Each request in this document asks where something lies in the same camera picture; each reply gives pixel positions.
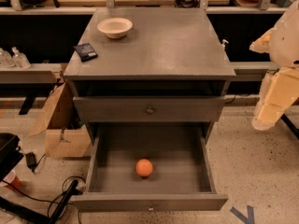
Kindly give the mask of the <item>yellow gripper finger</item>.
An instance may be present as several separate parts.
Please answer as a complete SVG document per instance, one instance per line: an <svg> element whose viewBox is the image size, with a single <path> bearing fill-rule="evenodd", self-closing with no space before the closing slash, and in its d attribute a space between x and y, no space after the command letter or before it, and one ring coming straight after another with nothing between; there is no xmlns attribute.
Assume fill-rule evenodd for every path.
<svg viewBox="0 0 299 224"><path fill-rule="evenodd" d="M258 39L253 41L249 49L253 52L257 53L271 53L271 42L273 38L274 29L271 28L266 31L263 35L261 35Z"/></svg>
<svg viewBox="0 0 299 224"><path fill-rule="evenodd" d="M275 126L285 111L299 99L299 70L281 68L268 72L262 81L260 99L254 110L252 127L265 131Z"/></svg>

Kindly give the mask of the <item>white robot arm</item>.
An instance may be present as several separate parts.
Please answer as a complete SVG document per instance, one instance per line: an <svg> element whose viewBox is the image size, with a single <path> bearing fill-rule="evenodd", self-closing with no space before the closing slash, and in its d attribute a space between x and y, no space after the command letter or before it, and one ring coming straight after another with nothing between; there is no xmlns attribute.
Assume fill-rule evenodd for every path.
<svg viewBox="0 0 299 224"><path fill-rule="evenodd" d="M268 53L278 70L267 73L260 88L260 100L251 122L265 131L275 126L285 111L299 98L299 1L293 2L269 29L251 43L249 49Z"/></svg>

